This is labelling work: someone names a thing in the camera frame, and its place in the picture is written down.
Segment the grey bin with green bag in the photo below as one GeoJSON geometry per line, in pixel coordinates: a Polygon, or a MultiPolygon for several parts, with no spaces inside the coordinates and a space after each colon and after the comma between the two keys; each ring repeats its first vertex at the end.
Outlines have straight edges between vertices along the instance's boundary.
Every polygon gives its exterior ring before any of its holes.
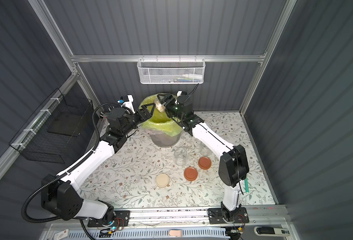
{"type": "Polygon", "coordinates": [[[180,139],[182,128],[166,112],[160,112],[157,107],[148,106],[149,112],[153,111],[152,117],[141,124],[141,128],[149,134],[152,142],[161,148],[176,145],[180,139]]]}

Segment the beige jar lid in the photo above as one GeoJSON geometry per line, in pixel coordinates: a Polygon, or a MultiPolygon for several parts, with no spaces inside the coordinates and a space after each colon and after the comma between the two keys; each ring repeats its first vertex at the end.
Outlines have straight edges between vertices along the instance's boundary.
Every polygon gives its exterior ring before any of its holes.
{"type": "Polygon", "coordinates": [[[159,188],[165,188],[169,185],[169,176],[167,174],[159,174],[156,178],[155,178],[155,184],[159,187],[159,188]]]}

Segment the oatmeal jar with beige lid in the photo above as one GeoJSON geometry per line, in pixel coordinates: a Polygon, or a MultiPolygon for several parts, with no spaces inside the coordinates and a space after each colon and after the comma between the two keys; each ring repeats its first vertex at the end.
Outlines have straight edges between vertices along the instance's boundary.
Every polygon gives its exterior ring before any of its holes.
{"type": "Polygon", "coordinates": [[[160,113],[164,113],[164,112],[165,112],[165,106],[164,106],[160,101],[158,101],[158,99],[156,99],[156,100],[154,101],[154,104],[155,104],[156,109],[157,109],[160,113]]]}

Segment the oatmeal jar with terracotta lid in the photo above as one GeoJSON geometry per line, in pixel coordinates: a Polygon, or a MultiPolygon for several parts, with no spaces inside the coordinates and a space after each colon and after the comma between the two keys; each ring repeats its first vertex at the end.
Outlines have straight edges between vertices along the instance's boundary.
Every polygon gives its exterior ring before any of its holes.
{"type": "Polygon", "coordinates": [[[209,157],[212,154],[212,151],[204,143],[201,142],[199,145],[199,153],[202,157],[209,157]]]}

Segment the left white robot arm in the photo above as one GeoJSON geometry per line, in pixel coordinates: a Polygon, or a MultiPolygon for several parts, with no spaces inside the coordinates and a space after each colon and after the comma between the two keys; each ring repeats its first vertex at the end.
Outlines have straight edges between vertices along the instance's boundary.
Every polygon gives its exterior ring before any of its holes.
{"type": "Polygon", "coordinates": [[[133,130],[153,116],[154,110],[155,104],[147,104],[136,111],[121,106],[106,113],[109,125],[105,133],[98,136],[95,146],[57,176],[42,180],[41,206],[65,221],[92,218],[112,224],[115,219],[112,205],[84,199],[77,191],[105,160],[123,147],[133,130]]]}

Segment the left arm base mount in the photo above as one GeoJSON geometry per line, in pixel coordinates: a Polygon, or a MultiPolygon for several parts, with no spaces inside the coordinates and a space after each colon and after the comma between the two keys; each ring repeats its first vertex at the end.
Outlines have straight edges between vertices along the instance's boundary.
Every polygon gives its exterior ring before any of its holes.
{"type": "Polygon", "coordinates": [[[109,211],[102,219],[88,221],[89,228],[127,227],[130,219],[130,211],[109,211]]]}

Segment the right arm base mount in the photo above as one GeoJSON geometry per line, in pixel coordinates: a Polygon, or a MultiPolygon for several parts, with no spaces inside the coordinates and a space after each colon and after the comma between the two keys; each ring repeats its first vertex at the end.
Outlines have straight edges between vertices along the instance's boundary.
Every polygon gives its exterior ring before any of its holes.
{"type": "Polygon", "coordinates": [[[206,211],[209,223],[215,224],[248,224],[249,217],[246,208],[236,208],[228,211],[226,208],[209,208],[206,211]]]}

